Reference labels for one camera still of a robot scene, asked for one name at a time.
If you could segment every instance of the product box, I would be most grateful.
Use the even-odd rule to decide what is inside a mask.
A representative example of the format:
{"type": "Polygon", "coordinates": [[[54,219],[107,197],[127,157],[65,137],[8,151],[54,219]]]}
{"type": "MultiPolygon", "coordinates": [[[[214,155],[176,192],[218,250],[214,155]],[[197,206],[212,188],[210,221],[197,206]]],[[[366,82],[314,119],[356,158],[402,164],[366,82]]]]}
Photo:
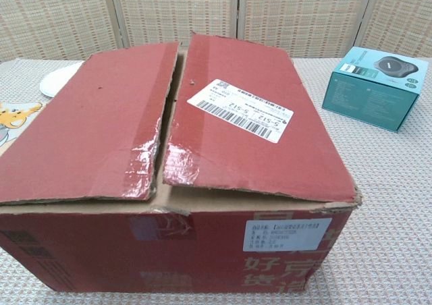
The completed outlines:
{"type": "Polygon", "coordinates": [[[352,47],[329,81],[323,108],[397,132],[419,97],[428,63],[352,47]]]}
{"type": "Polygon", "coordinates": [[[156,117],[176,49],[81,67],[0,158],[0,246],[58,291],[303,290],[361,197],[294,66],[279,49],[194,35],[156,117]],[[106,107],[81,97],[105,86],[106,107]],[[80,111],[93,117],[71,117],[80,111]],[[49,170],[24,170],[16,188],[39,155],[49,170]]]}

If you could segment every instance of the white label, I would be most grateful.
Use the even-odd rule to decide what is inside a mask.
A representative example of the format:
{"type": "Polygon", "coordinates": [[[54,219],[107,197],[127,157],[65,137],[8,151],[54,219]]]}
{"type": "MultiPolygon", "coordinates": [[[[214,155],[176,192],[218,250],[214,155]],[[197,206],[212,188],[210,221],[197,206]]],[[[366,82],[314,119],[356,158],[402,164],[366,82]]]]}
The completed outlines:
{"type": "Polygon", "coordinates": [[[355,65],[344,63],[343,66],[341,66],[340,70],[352,73],[355,68],[355,65]]]}
{"type": "Polygon", "coordinates": [[[293,111],[216,79],[188,103],[272,143],[279,142],[293,111]]]}
{"type": "Polygon", "coordinates": [[[331,218],[247,221],[243,251],[316,250],[330,222],[331,218]]]}

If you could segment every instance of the table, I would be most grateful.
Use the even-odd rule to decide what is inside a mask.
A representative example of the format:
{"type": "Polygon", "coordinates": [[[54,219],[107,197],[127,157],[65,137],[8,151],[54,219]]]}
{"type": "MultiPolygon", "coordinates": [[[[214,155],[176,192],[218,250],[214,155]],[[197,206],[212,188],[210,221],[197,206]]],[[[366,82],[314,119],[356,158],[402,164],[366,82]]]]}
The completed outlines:
{"type": "MultiPolygon", "coordinates": [[[[396,134],[321,108],[339,60],[294,59],[294,65],[364,204],[353,212],[304,293],[57,293],[0,249],[0,305],[432,304],[432,68],[396,134]]],[[[0,65],[0,101],[48,101],[38,91],[40,80],[75,62],[17,59],[0,65]]]]}

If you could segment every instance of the white plate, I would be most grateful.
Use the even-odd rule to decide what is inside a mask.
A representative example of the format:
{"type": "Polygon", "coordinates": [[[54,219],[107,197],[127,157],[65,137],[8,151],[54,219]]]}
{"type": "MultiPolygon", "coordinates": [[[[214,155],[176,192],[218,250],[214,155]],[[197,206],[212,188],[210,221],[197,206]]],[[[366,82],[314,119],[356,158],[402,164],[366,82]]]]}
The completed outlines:
{"type": "Polygon", "coordinates": [[[54,97],[78,71],[83,62],[62,67],[47,74],[39,84],[40,91],[48,97],[54,97]]]}

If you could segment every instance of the barcode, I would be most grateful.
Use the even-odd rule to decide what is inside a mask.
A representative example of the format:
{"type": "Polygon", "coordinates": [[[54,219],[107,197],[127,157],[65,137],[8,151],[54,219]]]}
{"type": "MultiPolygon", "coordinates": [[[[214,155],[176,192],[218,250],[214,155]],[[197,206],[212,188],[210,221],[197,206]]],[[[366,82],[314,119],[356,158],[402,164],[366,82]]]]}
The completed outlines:
{"type": "Polygon", "coordinates": [[[238,91],[238,92],[241,92],[242,94],[245,94],[246,96],[249,96],[249,97],[255,98],[255,99],[258,100],[258,101],[262,101],[264,104],[268,104],[268,105],[270,105],[270,106],[272,106],[272,107],[275,107],[275,108],[277,108],[277,109],[285,110],[285,108],[283,108],[282,106],[279,106],[279,105],[276,105],[276,104],[270,103],[269,101],[266,101],[265,99],[262,99],[262,98],[260,98],[260,97],[258,97],[258,96],[255,96],[254,94],[251,94],[251,93],[249,93],[249,92],[247,92],[247,91],[244,91],[244,90],[241,90],[241,89],[238,89],[237,91],[238,91]]]}
{"type": "Polygon", "coordinates": [[[266,128],[265,126],[261,126],[254,121],[250,121],[247,118],[236,115],[235,113],[227,111],[226,109],[218,107],[212,103],[209,103],[208,101],[201,101],[196,106],[200,107],[201,109],[209,112],[214,116],[220,117],[234,125],[237,125],[240,128],[259,135],[262,138],[268,138],[272,132],[269,128],[266,128]]]}

